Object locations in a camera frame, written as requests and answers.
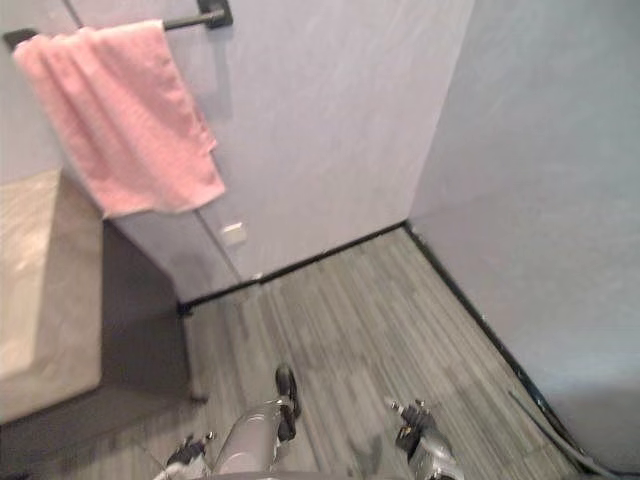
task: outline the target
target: wall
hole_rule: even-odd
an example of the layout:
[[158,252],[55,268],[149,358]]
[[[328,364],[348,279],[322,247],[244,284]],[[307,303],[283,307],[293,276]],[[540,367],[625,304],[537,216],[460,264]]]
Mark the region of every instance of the wall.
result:
[[[170,32],[228,193],[200,210],[209,232],[192,214],[120,227],[186,300],[404,220],[472,2],[233,0],[232,28]],[[189,0],[71,3],[96,27],[197,12]],[[217,250],[208,235],[222,243],[236,222],[247,242]]]
[[476,3],[412,207],[606,465],[640,470],[640,3]]

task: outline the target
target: beige countertop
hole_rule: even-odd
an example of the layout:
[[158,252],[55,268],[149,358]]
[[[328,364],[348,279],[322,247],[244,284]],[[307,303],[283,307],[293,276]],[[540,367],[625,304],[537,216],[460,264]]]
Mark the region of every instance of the beige countertop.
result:
[[102,222],[61,172],[0,187],[0,423],[100,382]]

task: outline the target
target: floor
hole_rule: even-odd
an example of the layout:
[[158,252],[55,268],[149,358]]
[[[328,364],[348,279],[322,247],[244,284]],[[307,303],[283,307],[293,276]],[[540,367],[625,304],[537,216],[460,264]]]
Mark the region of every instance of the floor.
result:
[[198,307],[187,320],[196,388],[184,405],[45,466],[42,478],[151,479],[187,434],[216,431],[296,372],[303,415],[279,469],[410,479],[385,396],[424,399],[466,478],[561,479],[575,472],[507,395],[526,393],[403,230],[265,285]]

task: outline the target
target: black baseboard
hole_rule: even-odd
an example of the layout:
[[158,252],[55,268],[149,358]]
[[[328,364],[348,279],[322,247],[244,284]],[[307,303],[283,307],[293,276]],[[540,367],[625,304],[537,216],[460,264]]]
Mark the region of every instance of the black baseboard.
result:
[[296,270],[306,267],[307,265],[311,264],[311,263],[315,263],[315,262],[319,262],[320,260],[323,260],[327,257],[330,257],[332,255],[335,255],[337,253],[340,253],[344,250],[347,250],[348,248],[351,247],[355,247],[356,245],[360,244],[360,243],[364,243],[367,242],[369,240],[372,240],[376,237],[379,237],[380,235],[384,235],[385,233],[389,233],[392,230],[396,230],[398,228],[401,228],[403,225],[405,224],[405,222],[399,222],[399,223],[394,223],[393,225],[389,225],[388,227],[385,227],[381,230],[377,230],[373,233],[370,233],[368,235],[365,235],[363,237],[357,238],[356,240],[353,240],[351,242],[347,242],[343,245],[340,245],[338,247],[332,248],[330,250],[326,250],[322,253],[319,253],[318,255],[314,255],[312,257],[306,258],[304,260],[301,260],[300,262],[296,262],[293,263],[291,265],[288,265],[284,268],[281,268],[279,270],[276,270],[274,272],[271,272],[267,275],[264,275],[262,277],[260,277],[259,279],[256,280],[248,280],[246,282],[242,282],[242,283],[238,283],[237,285],[233,285],[232,287],[226,288],[224,290],[220,290],[218,292],[213,292],[209,295],[204,295],[202,297],[198,297],[194,300],[190,300],[188,302],[184,302],[184,303],[178,303],[178,314],[181,316],[185,316],[185,315],[189,315],[189,312],[191,311],[192,308],[197,307],[198,305],[202,304],[202,303],[206,303],[206,302],[210,302],[211,300],[215,300],[217,298],[220,297],[224,297],[225,295],[228,295],[230,293],[233,292],[237,292],[238,290],[242,290],[243,288],[247,288],[250,287],[252,285],[262,285],[265,283],[268,283],[272,280],[275,280],[276,278],[282,277],[283,275],[287,275],[291,272],[295,272]]
[[520,365],[513,354],[509,351],[505,344],[502,343],[493,329],[484,320],[480,312],[478,312],[473,303],[471,303],[469,298],[458,286],[446,267],[442,264],[442,262],[440,262],[440,260],[438,260],[438,257],[435,256],[431,248],[429,248],[427,242],[413,231],[411,222],[406,221],[403,224],[403,228],[407,232],[411,240],[413,240],[413,243],[416,245],[416,247],[418,247],[420,252],[422,252],[427,261],[433,266],[435,271],[438,272],[438,275],[440,276],[440,278],[442,278],[449,290],[453,292],[454,296],[462,304],[469,315],[471,315],[471,317],[475,320],[484,334],[489,338],[493,346],[498,350],[498,352],[500,352],[507,364],[509,364],[509,367],[511,367],[513,373],[516,374],[516,376],[520,380],[520,383],[522,383],[524,388],[527,390],[527,393],[529,393],[529,396],[531,396],[535,404],[538,406],[538,408],[545,416],[549,424],[551,424],[556,433],[558,433],[558,435],[560,435],[573,448],[581,451],[575,440],[571,437],[571,434],[569,434],[564,425],[562,425],[562,422],[560,422],[558,416],[549,406],[549,403],[546,401],[540,390],[538,390],[538,387],[536,387],[536,385],[533,383],[533,380],[531,380],[529,375],[527,375],[527,372],[525,372],[524,368],[522,368],[522,365]]

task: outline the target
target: gray cable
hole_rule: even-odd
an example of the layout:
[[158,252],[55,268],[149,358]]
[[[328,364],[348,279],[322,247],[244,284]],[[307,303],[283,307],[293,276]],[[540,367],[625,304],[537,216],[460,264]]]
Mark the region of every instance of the gray cable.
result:
[[518,406],[524,411],[524,413],[531,419],[531,421],[533,423],[535,423],[536,426],[540,430],[542,430],[548,437],[550,437],[557,445],[559,445],[564,450],[564,452],[566,454],[568,454],[571,457],[575,458],[578,462],[582,463],[585,467],[590,468],[591,470],[593,470],[594,472],[602,475],[603,477],[611,478],[611,479],[614,479],[614,480],[621,480],[619,476],[614,475],[613,473],[611,473],[606,468],[601,467],[600,465],[598,465],[593,458],[587,457],[585,455],[582,455],[575,448],[573,448],[571,445],[569,445],[555,431],[553,431],[552,429],[547,428],[540,421],[538,421],[533,416],[533,413],[531,413],[531,411],[520,400],[520,398],[515,393],[513,393],[511,390],[509,390],[509,395],[518,404]]

